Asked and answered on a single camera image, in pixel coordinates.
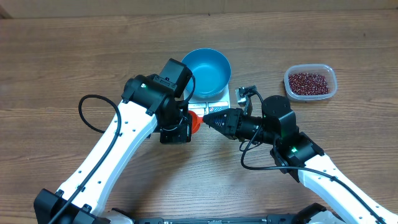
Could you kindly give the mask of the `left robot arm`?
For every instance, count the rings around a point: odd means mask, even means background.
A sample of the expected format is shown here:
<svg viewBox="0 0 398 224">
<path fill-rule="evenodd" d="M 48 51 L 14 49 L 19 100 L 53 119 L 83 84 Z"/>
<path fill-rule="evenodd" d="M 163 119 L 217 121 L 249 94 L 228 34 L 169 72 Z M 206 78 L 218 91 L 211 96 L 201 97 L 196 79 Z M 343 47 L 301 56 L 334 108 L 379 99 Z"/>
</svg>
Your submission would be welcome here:
<svg viewBox="0 0 398 224">
<path fill-rule="evenodd" d="M 192 79 L 183 63 L 169 59 L 160 74 L 129 79 L 116 114 L 79 168 L 52 193 L 42 189 L 34 200 L 38 223 L 134 223 L 127 213 L 105 212 L 108 197 L 137 148 L 152 133 L 162 144 L 190 142 L 192 116 L 180 100 Z"/>
</svg>

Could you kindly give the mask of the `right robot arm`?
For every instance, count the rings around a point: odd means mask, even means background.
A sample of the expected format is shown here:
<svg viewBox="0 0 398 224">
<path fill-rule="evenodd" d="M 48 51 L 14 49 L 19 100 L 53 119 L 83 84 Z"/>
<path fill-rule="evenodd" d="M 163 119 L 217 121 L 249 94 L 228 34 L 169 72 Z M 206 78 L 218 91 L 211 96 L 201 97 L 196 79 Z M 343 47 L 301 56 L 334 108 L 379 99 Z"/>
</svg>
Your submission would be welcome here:
<svg viewBox="0 0 398 224">
<path fill-rule="evenodd" d="M 203 122 L 229 139 L 272 146 L 275 170 L 290 174 L 322 198 L 346 223 L 397 223 L 385 209 L 349 180 L 324 150 L 296 125 L 296 116 L 284 96 L 262 101 L 260 117 L 240 108 L 210 113 Z"/>
</svg>

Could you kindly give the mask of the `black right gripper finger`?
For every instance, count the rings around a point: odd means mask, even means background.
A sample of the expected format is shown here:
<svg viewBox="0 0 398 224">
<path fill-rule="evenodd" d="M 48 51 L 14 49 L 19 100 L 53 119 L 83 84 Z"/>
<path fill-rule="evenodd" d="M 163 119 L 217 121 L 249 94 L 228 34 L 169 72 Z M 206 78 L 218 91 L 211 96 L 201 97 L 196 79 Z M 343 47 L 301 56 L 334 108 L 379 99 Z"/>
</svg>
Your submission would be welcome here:
<svg viewBox="0 0 398 224">
<path fill-rule="evenodd" d="M 213 128 L 223 136 L 227 137 L 228 139 L 233 138 L 233 134 L 231 132 L 231 128 L 225 124 L 208 124 L 210 128 Z"/>
<path fill-rule="evenodd" d="M 209 126 L 225 126 L 231 109 L 225 109 L 204 115 L 203 122 Z"/>
</svg>

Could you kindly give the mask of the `red measuring scoop blue handle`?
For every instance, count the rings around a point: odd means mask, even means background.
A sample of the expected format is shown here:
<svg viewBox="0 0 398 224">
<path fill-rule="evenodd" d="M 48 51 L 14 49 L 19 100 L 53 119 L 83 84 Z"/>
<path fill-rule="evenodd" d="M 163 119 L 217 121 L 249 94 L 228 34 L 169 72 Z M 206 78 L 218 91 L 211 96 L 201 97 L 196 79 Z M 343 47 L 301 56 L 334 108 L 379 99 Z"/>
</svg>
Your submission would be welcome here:
<svg viewBox="0 0 398 224">
<path fill-rule="evenodd" d="M 192 116 L 192 134 L 195 134 L 203 123 L 203 118 L 198 116 L 194 111 L 189 110 L 188 112 Z"/>
</svg>

